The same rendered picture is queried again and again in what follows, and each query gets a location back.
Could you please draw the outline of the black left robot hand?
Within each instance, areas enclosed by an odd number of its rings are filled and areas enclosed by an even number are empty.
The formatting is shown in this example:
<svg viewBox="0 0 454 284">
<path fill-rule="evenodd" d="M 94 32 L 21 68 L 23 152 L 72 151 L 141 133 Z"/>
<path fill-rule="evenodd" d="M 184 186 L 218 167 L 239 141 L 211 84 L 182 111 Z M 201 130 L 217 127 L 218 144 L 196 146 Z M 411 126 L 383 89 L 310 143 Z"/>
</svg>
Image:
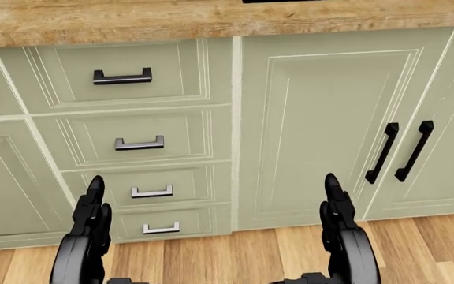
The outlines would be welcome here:
<svg viewBox="0 0 454 284">
<path fill-rule="evenodd" d="M 104 203 L 104 180 L 97 175 L 73 212 L 73 227 L 58 246 L 49 284 L 102 284 L 102 257 L 108 253 L 112 208 Z"/>
</svg>

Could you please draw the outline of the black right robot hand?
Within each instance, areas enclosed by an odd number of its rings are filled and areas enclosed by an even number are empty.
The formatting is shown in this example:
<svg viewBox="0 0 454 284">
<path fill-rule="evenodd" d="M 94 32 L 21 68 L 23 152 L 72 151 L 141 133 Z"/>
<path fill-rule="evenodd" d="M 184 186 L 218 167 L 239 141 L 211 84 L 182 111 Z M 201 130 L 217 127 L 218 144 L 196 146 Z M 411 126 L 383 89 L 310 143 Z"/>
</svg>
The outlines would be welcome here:
<svg viewBox="0 0 454 284">
<path fill-rule="evenodd" d="M 381 275 L 366 231 L 354 220 L 355 208 L 334 174 L 325 177 L 326 200 L 319 208 L 322 243 L 330 253 L 329 276 L 344 284 L 381 284 Z"/>
</svg>

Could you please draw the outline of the black stove cooktop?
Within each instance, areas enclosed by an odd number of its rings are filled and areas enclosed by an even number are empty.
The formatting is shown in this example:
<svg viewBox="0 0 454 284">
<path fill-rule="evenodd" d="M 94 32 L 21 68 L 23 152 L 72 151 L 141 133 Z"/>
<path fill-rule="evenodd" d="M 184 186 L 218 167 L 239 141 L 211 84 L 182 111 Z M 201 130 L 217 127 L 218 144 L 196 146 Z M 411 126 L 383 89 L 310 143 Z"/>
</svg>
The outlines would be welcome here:
<svg viewBox="0 0 454 284">
<path fill-rule="evenodd" d="M 322 0 L 241 0 L 243 4 L 262 4 L 278 2 L 320 2 Z"/>
</svg>

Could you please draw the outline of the sage green cabinet door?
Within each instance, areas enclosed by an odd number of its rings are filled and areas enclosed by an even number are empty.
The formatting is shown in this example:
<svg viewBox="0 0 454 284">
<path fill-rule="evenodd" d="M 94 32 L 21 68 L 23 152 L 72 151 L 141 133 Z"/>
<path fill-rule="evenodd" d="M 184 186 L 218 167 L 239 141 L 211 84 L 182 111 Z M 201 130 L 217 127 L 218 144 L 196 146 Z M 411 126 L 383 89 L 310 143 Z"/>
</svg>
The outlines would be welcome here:
<svg viewBox="0 0 454 284">
<path fill-rule="evenodd" d="M 406 165 L 421 133 L 434 130 L 404 182 L 395 173 Z M 454 30 L 389 167 L 363 219 L 398 219 L 454 214 Z"/>
<path fill-rule="evenodd" d="M 0 249 L 56 245 L 72 205 L 24 121 L 0 121 Z"/>
<path fill-rule="evenodd" d="M 268 35 L 242 40 L 239 230 L 319 222 L 324 180 L 352 196 L 385 170 L 453 28 Z"/>
</svg>

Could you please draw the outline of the wooden countertop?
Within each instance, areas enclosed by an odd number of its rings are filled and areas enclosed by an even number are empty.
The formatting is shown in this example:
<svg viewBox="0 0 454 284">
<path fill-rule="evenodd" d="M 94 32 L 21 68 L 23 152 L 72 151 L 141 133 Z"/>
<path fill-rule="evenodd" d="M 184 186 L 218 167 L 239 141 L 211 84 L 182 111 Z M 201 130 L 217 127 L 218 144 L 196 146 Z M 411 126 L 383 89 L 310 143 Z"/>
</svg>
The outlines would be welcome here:
<svg viewBox="0 0 454 284">
<path fill-rule="evenodd" d="M 0 0 L 0 47 L 454 26 L 454 0 Z"/>
</svg>

